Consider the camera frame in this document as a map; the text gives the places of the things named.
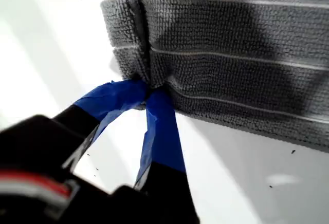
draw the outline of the blue painter's tape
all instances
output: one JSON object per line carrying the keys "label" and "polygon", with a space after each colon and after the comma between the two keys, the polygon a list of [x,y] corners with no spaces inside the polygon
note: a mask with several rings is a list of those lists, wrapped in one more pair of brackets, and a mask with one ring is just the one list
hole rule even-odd
{"label": "blue painter's tape", "polygon": [[161,89],[154,91],[147,100],[146,111],[148,131],[144,136],[137,180],[152,161],[186,172],[170,97]]}

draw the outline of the blue tape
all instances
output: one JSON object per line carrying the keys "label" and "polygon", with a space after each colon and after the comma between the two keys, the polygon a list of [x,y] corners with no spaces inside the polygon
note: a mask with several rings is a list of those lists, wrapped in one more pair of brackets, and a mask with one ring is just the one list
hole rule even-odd
{"label": "blue tape", "polygon": [[145,99],[147,85],[143,81],[125,80],[106,83],[80,98],[74,105],[100,121],[93,141],[124,111],[136,107]]}
{"label": "blue tape", "polygon": [[186,172],[170,97],[158,89],[147,100],[146,108],[148,131],[144,136],[137,181],[152,161]]}

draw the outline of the gray microfiber cloth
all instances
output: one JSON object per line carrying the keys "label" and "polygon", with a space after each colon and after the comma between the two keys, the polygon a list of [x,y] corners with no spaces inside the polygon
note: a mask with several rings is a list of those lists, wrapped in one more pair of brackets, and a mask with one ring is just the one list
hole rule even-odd
{"label": "gray microfiber cloth", "polygon": [[124,78],[193,118],[329,151],[329,0],[104,0]]}

